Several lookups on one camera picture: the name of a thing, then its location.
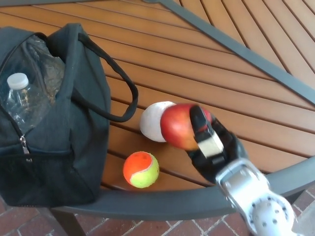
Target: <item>red apple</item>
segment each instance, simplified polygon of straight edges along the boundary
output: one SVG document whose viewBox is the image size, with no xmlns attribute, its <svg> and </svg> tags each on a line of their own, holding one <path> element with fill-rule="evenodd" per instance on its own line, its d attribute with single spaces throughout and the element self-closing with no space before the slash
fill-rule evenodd
<svg viewBox="0 0 315 236">
<path fill-rule="evenodd" d="M 184 150 L 197 150 L 194 139 L 189 110 L 196 104 L 176 104 L 168 107 L 162 114 L 160 125 L 163 138 L 174 147 Z M 203 109 L 207 120 L 211 122 L 211 114 Z"/>
</svg>

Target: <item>mesh pocket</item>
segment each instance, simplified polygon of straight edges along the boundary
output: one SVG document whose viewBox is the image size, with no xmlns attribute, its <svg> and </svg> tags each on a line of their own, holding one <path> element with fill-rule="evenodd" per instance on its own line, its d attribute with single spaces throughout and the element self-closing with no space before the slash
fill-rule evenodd
<svg viewBox="0 0 315 236">
<path fill-rule="evenodd" d="M 10 206 L 58 207 L 95 198 L 73 167 L 73 152 L 0 157 L 0 194 Z"/>
</svg>

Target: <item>table top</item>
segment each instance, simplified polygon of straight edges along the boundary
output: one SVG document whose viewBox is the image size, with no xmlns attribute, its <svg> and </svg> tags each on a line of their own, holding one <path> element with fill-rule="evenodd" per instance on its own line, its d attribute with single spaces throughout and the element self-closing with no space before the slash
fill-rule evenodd
<svg viewBox="0 0 315 236">
<path fill-rule="evenodd" d="M 205 21 L 315 89 L 313 0 L 176 0 Z M 315 154 L 315 107 L 206 37 L 159 4 L 104 0 L 0 8 L 0 27 L 47 35 L 81 23 L 137 84 L 136 114 L 110 126 L 102 183 L 107 188 L 160 191 L 211 185 L 182 150 L 154 143 L 139 131 L 143 110 L 159 101 L 196 102 L 212 112 L 247 149 L 264 173 Z M 102 62 L 112 113 L 131 101 L 127 85 Z M 123 178 L 124 158 L 151 152 L 161 172 L 155 184 L 135 189 Z"/>
</svg>

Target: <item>metal table frame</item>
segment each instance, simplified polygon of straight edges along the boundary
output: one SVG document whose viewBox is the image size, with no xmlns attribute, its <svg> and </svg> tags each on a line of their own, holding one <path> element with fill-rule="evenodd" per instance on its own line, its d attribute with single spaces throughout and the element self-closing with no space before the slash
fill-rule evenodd
<svg viewBox="0 0 315 236">
<path fill-rule="evenodd" d="M 0 0 L 0 7 L 80 1 L 92 0 Z M 231 49 L 288 89 L 315 104 L 315 91 L 313 89 L 243 45 L 239 45 L 235 40 L 202 21 L 172 0 L 144 1 L 160 2 L 210 38 Z M 290 203 L 293 203 L 306 188 L 315 183 L 314 167 L 315 156 L 286 169 L 268 174 L 267 178 L 274 192 L 281 194 Z M 234 212 L 234 209 L 231 208 L 216 186 L 195 190 L 148 193 L 102 189 L 99 199 L 92 204 L 64 206 L 54 209 L 38 208 L 38 210 L 61 236 L 85 235 L 74 213 L 132 220 L 187 220 Z"/>
</svg>

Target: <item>brick floor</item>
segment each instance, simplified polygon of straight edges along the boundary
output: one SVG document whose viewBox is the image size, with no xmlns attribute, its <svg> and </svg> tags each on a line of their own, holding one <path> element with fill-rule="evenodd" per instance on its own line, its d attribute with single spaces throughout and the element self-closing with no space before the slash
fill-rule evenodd
<svg viewBox="0 0 315 236">
<path fill-rule="evenodd" d="M 309 188 L 294 203 L 297 216 L 315 201 L 315 186 Z M 76 215 L 88 236 L 248 236 L 249 231 L 239 216 L 186 221 L 115 220 L 88 215 Z M 0 236 L 59 236 L 34 208 L 5 210 L 0 200 Z"/>
</svg>

